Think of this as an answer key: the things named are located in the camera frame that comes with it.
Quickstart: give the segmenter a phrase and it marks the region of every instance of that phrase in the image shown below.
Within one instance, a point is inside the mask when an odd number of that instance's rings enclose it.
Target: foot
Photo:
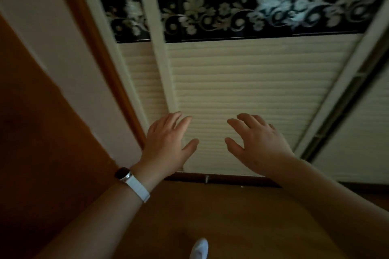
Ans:
[[[208,241],[204,238],[197,240],[192,248],[189,259],[207,259]]]

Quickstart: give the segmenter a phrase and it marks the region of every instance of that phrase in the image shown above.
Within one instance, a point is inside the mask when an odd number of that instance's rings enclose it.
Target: person's left hand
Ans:
[[[182,138],[192,121],[192,116],[188,116],[176,125],[181,115],[182,112],[167,114],[150,126],[142,157],[139,163],[131,168],[138,180],[144,179],[140,182],[153,185],[158,183],[182,168],[196,151],[198,139],[192,139],[181,149]]]

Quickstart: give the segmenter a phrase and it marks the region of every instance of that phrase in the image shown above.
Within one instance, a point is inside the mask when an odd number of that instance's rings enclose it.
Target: baseboard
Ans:
[[[204,174],[204,173],[187,173],[176,172],[165,178],[168,181],[181,181],[187,183],[213,183],[213,184],[231,184],[239,186],[263,186],[280,188],[270,178],[260,176],[241,176],[241,175],[219,175],[219,174]],[[351,183],[339,182],[344,187],[356,193],[371,193],[371,194],[389,194],[388,184],[371,184],[371,183]]]

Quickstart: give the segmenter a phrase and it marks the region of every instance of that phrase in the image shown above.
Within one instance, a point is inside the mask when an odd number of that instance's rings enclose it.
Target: black decorative panel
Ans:
[[[158,0],[167,42],[363,33],[382,0]]]
[[[101,0],[118,43],[150,41],[141,0]]]

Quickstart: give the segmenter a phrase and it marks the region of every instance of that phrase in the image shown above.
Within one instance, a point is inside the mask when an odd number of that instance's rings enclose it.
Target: watch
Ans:
[[[135,178],[131,171],[122,167],[115,173],[115,177],[120,180],[122,183],[126,183],[145,203],[150,197],[147,189]]]

